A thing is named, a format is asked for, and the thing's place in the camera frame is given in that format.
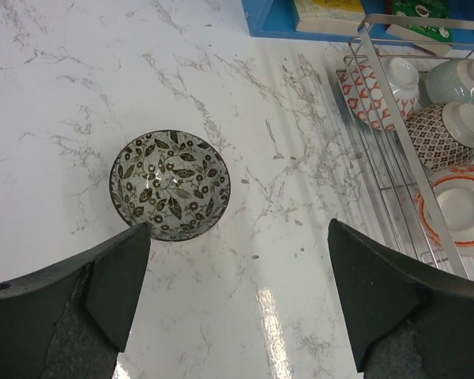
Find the dark grey bottom bowl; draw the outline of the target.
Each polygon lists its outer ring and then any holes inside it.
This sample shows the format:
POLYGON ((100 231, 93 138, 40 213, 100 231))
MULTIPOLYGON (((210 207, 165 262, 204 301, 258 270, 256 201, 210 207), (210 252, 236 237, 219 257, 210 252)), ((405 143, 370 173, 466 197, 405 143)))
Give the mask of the dark grey bottom bowl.
POLYGON ((152 239, 183 242, 220 221, 230 201, 231 179, 209 142, 164 129, 136 137, 121 150, 109 190, 127 225, 147 223, 152 239))

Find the pale green glass bowl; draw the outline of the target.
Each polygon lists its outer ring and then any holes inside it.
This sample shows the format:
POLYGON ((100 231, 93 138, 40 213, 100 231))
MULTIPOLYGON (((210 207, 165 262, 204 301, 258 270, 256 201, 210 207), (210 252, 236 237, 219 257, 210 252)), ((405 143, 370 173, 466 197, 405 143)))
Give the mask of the pale green glass bowl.
POLYGON ((474 104, 474 59, 458 59, 431 69, 425 80, 432 103, 474 104))

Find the orange floral white bowl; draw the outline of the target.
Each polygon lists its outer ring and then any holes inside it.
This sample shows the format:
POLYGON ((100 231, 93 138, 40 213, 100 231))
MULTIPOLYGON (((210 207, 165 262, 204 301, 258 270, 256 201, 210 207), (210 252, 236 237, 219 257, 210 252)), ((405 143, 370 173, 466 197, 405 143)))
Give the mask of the orange floral white bowl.
POLYGON ((436 171, 430 181, 458 252, 474 257, 474 164, 436 171))

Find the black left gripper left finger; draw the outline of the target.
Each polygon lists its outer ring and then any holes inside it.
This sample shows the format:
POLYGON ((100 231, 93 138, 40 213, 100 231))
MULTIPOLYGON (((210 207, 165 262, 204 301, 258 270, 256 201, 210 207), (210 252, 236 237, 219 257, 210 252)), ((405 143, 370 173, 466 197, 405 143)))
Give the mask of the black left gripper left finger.
POLYGON ((126 349, 150 237, 135 225, 0 283, 0 378, 110 378, 126 349))

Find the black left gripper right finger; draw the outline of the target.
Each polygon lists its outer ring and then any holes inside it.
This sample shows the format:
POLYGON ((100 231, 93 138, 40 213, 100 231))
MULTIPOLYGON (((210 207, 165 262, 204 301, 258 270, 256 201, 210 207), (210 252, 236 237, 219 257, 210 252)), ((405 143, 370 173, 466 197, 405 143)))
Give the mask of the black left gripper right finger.
POLYGON ((474 378, 474 281, 331 220, 329 255, 365 378, 474 378))

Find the blue triangle pattern bowl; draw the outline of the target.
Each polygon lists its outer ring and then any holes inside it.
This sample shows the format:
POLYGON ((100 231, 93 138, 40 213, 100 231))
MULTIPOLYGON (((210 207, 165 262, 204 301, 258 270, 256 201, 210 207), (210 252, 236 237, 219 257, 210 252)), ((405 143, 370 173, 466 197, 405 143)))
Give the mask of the blue triangle pattern bowl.
MULTIPOLYGON (((403 58, 384 58, 382 68, 398 110, 406 119, 419 109, 419 72, 403 58)), ((346 70, 340 82, 346 104, 357 118, 373 129, 395 130, 389 107, 367 59, 346 70)))

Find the brown dotted pattern bowl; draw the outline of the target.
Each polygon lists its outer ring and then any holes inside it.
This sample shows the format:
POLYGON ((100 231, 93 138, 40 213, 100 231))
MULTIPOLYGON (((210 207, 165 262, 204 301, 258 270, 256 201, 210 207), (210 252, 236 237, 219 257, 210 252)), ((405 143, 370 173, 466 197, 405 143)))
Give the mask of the brown dotted pattern bowl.
POLYGON ((405 126, 427 169, 439 171, 474 161, 474 104, 433 103, 413 112, 405 126))

